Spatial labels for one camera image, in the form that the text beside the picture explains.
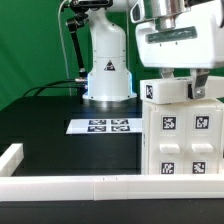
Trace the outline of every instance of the robot logo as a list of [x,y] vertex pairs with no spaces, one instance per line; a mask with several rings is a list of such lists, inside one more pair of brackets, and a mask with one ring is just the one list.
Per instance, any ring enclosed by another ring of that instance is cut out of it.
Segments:
[[115,71],[115,67],[111,60],[107,63],[107,66],[105,67],[104,71]]
[[153,99],[153,87],[151,85],[146,85],[146,98]]

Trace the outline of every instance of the green wall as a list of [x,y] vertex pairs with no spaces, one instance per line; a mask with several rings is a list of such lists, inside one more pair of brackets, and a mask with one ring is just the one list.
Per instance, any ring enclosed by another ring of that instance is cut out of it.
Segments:
[[[66,79],[65,65],[58,31],[57,13],[60,0],[1,0],[0,3],[0,109],[36,86]],[[62,24],[73,13],[62,13]],[[127,29],[125,13],[109,13],[108,18]],[[158,78],[158,69],[144,68],[139,60],[134,37],[135,25],[129,29],[128,68],[134,77],[135,91],[139,80]],[[63,26],[71,78],[77,77],[77,63],[70,34]],[[84,63],[92,66],[91,37],[86,26],[78,31]],[[224,70],[213,70],[221,75]],[[188,70],[178,70],[188,75]],[[68,90],[47,90],[42,95],[68,95]]]

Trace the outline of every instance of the warning label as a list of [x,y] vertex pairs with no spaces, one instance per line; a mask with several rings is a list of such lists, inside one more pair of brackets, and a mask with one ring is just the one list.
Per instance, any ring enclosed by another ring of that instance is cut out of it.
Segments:
[[107,63],[107,66],[105,67],[104,71],[115,71],[115,67],[111,60]]

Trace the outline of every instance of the table surface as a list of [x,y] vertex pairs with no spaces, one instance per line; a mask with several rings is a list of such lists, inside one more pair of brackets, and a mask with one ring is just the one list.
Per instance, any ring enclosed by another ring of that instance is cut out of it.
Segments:
[[[139,174],[141,134],[66,135],[71,119],[141,118],[77,97],[20,98],[0,112],[0,153],[24,144],[14,176]],[[223,223],[223,199],[1,202],[1,223]]]

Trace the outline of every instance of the stacked white blocks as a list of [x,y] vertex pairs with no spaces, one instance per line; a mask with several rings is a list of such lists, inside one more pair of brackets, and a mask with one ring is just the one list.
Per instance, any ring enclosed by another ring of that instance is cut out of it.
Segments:
[[142,174],[217,174],[223,160],[223,104],[143,101]]

